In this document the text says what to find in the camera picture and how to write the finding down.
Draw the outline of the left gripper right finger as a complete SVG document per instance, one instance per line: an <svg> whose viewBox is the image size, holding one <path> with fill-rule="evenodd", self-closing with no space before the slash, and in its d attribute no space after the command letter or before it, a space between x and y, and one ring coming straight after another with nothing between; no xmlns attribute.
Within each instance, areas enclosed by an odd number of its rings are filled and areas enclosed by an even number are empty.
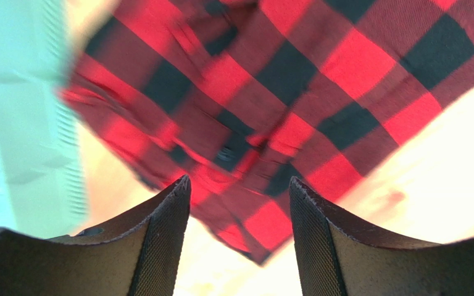
<svg viewBox="0 0 474 296"><path fill-rule="evenodd" d="M437 244L381 228L289 185L304 295L474 295L474 238Z"/></svg>

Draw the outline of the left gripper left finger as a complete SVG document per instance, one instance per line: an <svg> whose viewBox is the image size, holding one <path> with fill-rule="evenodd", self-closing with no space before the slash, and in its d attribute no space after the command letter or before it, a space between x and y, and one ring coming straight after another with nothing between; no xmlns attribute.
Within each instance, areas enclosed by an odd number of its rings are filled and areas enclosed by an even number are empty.
<svg viewBox="0 0 474 296"><path fill-rule="evenodd" d="M183 176L76 236L0 228L0 295L172 295L190 196Z"/></svg>

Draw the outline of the red black plaid shirt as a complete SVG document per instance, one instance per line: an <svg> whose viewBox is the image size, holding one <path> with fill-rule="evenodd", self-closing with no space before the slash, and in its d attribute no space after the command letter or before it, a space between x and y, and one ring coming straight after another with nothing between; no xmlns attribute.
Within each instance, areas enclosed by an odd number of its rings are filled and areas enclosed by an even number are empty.
<svg viewBox="0 0 474 296"><path fill-rule="evenodd" d="M474 1L120 1L62 97L263 264L297 177L340 199L474 87Z"/></svg>

